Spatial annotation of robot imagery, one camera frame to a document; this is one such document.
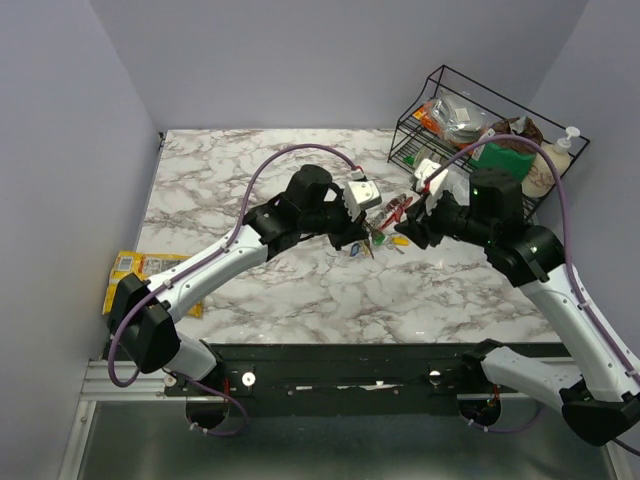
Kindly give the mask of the yellow tagged key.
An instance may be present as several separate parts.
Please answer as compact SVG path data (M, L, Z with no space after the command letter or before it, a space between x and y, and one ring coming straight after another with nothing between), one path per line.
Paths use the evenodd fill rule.
M403 236L390 236L386 240L386 247L389 250L404 254L405 250L411 245L411 242Z

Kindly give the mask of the keyring with keys red tag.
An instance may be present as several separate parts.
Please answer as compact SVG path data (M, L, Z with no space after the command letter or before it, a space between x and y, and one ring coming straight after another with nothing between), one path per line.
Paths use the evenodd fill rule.
M386 240L390 236L403 236L396 231L391 231L402 220L405 210L413 202L412 196L400 194L386 203L374 217L366 223L369 237L366 240L354 243L350 247L349 256L355 258L359 255L374 258L374 250L377 247L386 247Z

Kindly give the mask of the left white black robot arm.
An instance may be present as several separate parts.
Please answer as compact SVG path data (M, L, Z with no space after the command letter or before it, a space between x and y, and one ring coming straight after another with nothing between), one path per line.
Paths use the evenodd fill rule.
M176 323L234 277L306 237L325 235L335 249L364 239L366 212L381 196L361 171L354 176L339 187L328 171L305 165L283 192L242 208L239 224L215 244L146 280L126 275L109 312L113 347L122 348L142 373L167 369L186 375L197 393L214 393L222 380L215 354L204 342L177 332Z

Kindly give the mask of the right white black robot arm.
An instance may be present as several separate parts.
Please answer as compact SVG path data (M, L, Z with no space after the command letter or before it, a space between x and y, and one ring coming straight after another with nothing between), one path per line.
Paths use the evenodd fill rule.
M601 317L556 235L525 221L521 184L510 172L474 171L467 205L447 191L447 174L437 164L413 174L419 198L396 231L421 249L445 237L481 247L544 315L579 370L566 372L485 340L464 356L462 384L474 392L491 384L519 391L560 412L593 446L616 440L639 422L638 357Z

